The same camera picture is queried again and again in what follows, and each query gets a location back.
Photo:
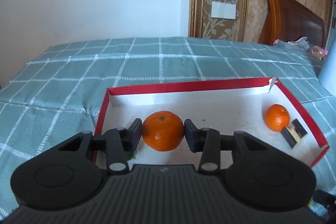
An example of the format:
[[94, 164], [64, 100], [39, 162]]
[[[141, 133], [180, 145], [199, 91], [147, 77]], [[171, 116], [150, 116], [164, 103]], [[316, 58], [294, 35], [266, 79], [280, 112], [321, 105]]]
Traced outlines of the dark green avocado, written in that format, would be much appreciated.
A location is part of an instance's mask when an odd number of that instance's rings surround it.
[[130, 161], [132, 159], [136, 159], [137, 153], [132, 151], [132, 152], [125, 152], [126, 160]]

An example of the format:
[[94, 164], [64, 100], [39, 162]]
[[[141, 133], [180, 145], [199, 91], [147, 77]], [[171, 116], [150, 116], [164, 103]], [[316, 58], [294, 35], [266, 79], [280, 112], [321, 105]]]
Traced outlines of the large orange tangerine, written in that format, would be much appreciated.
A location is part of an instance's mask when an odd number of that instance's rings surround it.
[[170, 111], [155, 112], [143, 122], [142, 138], [156, 151], [171, 151], [176, 149], [184, 138], [183, 122]]

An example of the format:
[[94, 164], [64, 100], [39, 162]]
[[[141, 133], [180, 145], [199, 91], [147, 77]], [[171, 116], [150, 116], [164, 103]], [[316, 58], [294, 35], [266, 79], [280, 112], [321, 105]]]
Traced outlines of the small orange tangerine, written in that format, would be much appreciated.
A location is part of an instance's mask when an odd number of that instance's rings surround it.
[[289, 124], [290, 115], [288, 110], [279, 104], [270, 106], [264, 115], [264, 122], [266, 126], [275, 132], [280, 132]]

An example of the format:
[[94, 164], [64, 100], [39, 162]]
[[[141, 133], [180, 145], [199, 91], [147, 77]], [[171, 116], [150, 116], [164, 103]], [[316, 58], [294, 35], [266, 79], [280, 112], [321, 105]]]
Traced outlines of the red white shallow box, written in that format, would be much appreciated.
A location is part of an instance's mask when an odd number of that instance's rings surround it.
[[[294, 148], [264, 123], [263, 116], [273, 104], [284, 106], [291, 120], [298, 120], [306, 130]], [[135, 119], [146, 119], [162, 110], [223, 135], [245, 131], [308, 166], [315, 166], [329, 150], [310, 114], [278, 79], [270, 77], [108, 88], [94, 133], [127, 128]]]

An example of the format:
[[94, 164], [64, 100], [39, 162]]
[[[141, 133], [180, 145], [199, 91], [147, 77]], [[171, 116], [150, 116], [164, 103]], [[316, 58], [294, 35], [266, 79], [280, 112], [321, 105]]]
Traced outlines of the green plaid bed sheet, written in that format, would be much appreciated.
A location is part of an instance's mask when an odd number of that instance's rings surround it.
[[1, 218], [17, 207], [10, 178], [23, 162], [95, 128], [107, 88], [278, 77], [329, 142], [315, 166], [335, 193], [335, 98], [319, 83], [322, 61], [262, 44], [196, 38], [104, 39], [50, 47], [1, 87]]

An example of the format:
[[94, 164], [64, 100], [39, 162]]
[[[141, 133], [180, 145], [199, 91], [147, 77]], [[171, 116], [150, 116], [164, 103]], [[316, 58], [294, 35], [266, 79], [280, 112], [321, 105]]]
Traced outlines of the pink floral pillow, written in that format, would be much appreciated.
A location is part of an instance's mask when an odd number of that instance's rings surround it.
[[273, 43], [274, 47], [286, 48], [289, 50], [295, 50], [300, 52], [311, 53], [320, 60], [324, 60], [327, 57], [328, 51], [320, 46], [313, 45], [307, 41], [307, 37], [301, 37], [296, 41], [282, 41], [277, 39]]

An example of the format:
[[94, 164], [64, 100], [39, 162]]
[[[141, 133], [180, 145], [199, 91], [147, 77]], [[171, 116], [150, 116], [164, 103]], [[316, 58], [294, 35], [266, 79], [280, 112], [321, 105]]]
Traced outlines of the brown wooden headboard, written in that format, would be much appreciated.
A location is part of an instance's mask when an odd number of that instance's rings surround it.
[[306, 37], [314, 45], [324, 46], [323, 20], [296, 0], [267, 0], [268, 14], [258, 43], [271, 46], [277, 39], [296, 41]]

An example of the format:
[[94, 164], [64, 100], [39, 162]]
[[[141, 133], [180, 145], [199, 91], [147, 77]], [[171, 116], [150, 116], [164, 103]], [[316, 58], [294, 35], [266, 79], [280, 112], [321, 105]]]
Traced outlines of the white wall switch plate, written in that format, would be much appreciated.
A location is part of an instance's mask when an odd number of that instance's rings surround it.
[[211, 17], [221, 19], [236, 19], [236, 5], [232, 3], [215, 2], [211, 4]]

